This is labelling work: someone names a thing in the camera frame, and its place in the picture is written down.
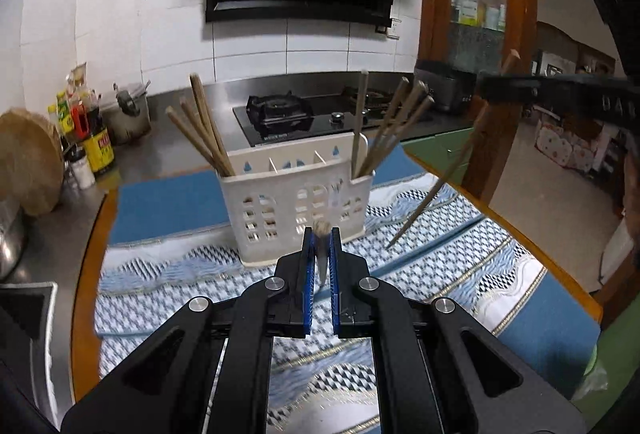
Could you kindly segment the green drawer cabinet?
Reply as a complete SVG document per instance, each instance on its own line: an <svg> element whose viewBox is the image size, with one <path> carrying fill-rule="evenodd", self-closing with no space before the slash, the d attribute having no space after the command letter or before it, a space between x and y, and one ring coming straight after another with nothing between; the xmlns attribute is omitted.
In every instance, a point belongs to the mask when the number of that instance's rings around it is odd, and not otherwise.
<svg viewBox="0 0 640 434"><path fill-rule="evenodd" d="M424 163L429 171L443 174L459 156L471 133L472 128L463 128L405 141L402 146L407 153Z"/></svg>

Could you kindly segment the blue patterned table cloth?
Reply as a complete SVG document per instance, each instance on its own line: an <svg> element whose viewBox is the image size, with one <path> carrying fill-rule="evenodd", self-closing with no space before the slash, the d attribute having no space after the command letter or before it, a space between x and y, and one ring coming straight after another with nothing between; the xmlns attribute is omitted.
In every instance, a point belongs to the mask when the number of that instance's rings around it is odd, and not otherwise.
<svg viewBox="0 0 640 434"><path fill-rule="evenodd" d="M512 232L453 187L441 187L402 231L434 183L404 152L393 152L364 209L366 231L345 250L408 298L453 299L562 395L573 395L599 322ZM214 173L122 187L96 292L100 372L111 372L190 298L225 301L271 274L271 267L242 264ZM319 432L374 432L371 346L338 338L329 287L320 283L314 292L309 336L274 342L268 428L296 432L311 421Z"/></svg>

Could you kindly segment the chopstick in holder right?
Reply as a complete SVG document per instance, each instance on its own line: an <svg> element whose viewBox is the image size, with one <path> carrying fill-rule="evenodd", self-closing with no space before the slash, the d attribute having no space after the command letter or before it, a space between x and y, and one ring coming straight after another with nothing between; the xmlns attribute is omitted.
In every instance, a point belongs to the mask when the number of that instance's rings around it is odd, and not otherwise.
<svg viewBox="0 0 640 434"><path fill-rule="evenodd" d="M364 105L366 104L368 82L369 82L369 72L367 70L362 70L359 75L357 100L356 100L356 112L355 112L354 138L352 138L352 179L355 179L357 174L360 134L362 129L363 110L364 110Z"/></svg>

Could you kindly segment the chopstick in holder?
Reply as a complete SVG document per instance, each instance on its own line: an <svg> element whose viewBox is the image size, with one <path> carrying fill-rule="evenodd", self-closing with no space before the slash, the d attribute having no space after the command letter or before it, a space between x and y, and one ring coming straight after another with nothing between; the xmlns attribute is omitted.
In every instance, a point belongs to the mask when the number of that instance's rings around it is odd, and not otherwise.
<svg viewBox="0 0 640 434"><path fill-rule="evenodd" d="M362 129L363 110L364 110L364 105L366 104L368 82L369 82L369 72L367 70L362 70L359 75L357 100L356 100L356 112L355 112L354 138L352 138L352 179L355 179L357 174L360 134Z"/></svg>
<svg viewBox="0 0 640 434"><path fill-rule="evenodd" d="M171 123L173 123L179 129L180 133L188 139L192 146L194 146L194 149L204 157L206 162L212 166L219 175L223 176L224 166L222 166L221 161L217 160L216 157L214 157L214 154L206 148L204 141L201 138L196 137L194 131L190 131L189 127L186 126L186 123L180 119L171 106L165 111L165 113L168 116L168 119L171 120Z"/></svg>

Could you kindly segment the white plastic utensil holder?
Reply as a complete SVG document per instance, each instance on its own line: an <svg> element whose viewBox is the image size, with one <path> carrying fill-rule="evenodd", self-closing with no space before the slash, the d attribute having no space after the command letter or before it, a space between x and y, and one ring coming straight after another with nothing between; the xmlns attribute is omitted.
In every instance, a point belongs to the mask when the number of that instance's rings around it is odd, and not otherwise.
<svg viewBox="0 0 640 434"><path fill-rule="evenodd" d="M319 221L339 227L345 240L363 235L373 177L352 175L368 140L359 137L356 159L352 142L344 133L229 153L235 175L220 185L244 266L268 266L298 251L305 229Z"/></svg>

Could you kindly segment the black gas stove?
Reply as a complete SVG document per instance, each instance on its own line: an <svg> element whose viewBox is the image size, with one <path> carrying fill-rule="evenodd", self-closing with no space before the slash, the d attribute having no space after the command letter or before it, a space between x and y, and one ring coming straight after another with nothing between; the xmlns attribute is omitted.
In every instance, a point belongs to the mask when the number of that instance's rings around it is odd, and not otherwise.
<svg viewBox="0 0 640 434"><path fill-rule="evenodd" d="M353 131L357 89L345 86L338 94L299 97L288 91L250 96L233 108L251 147Z"/></svg>

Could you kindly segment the yellow label soy sauce bottle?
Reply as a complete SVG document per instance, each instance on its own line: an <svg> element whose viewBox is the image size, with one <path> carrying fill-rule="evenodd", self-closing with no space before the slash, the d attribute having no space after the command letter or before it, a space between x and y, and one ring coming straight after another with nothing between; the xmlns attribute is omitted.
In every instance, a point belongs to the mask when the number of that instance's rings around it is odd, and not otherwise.
<svg viewBox="0 0 640 434"><path fill-rule="evenodd" d="M113 166L115 154L98 102L91 91L81 89L73 94L70 116L74 122L75 138L85 150L93 174L105 173Z"/></svg>

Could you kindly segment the steel bowl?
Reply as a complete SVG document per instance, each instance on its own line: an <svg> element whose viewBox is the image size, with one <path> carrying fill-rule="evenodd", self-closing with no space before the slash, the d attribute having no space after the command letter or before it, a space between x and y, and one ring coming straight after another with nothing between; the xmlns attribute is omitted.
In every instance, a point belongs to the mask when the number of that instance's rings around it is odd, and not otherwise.
<svg viewBox="0 0 640 434"><path fill-rule="evenodd" d="M0 207L0 279L4 280L21 258L25 241L24 212L16 200L7 198Z"/></svg>

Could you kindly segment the chopstick in holder left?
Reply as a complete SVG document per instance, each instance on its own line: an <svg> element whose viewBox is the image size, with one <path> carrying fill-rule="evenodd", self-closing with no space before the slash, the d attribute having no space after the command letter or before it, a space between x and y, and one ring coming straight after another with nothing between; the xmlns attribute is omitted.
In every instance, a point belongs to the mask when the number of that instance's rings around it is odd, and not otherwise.
<svg viewBox="0 0 640 434"><path fill-rule="evenodd" d="M222 166L221 161L217 160L216 157L214 157L214 154L206 148L204 141L201 138L196 137L194 131L190 131L189 127L186 126L186 123L180 119L171 106L165 111L165 113L168 116L168 119L171 120L171 123L173 123L179 129L180 133L188 139L192 146L194 146L194 149L204 157L206 162L212 166L219 175L223 176L224 166Z"/></svg>

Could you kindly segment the steel pressure cooker pot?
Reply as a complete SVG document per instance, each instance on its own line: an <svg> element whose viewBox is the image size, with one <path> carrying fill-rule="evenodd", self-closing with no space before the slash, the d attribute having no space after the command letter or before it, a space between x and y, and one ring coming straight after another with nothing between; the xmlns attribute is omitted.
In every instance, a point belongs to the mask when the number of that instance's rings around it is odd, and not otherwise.
<svg viewBox="0 0 640 434"><path fill-rule="evenodd" d="M151 120L146 95L150 83L130 84L99 95L102 120L115 146L126 145L149 134Z"/></svg>

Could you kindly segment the round wooden chopping block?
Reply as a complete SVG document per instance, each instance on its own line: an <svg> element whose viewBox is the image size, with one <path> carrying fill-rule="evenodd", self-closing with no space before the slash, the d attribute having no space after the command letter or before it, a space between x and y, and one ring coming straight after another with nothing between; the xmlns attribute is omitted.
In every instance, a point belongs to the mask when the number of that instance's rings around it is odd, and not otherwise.
<svg viewBox="0 0 640 434"><path fill-rule="evenodd" d="M64 160L55 126L26 108L1 115L1 198L12 198L31 217L49 214L58 204Z"/></svg>

